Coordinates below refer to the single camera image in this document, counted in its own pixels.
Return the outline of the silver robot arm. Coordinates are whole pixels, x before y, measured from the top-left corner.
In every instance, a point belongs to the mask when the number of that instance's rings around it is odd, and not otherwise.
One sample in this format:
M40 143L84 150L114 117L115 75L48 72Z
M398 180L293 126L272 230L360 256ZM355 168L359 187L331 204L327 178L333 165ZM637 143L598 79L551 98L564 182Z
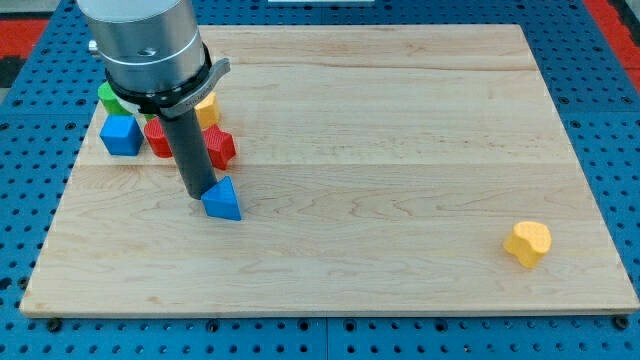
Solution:
M206 55L190 0L78 0L109 81L157 93L196 76Z

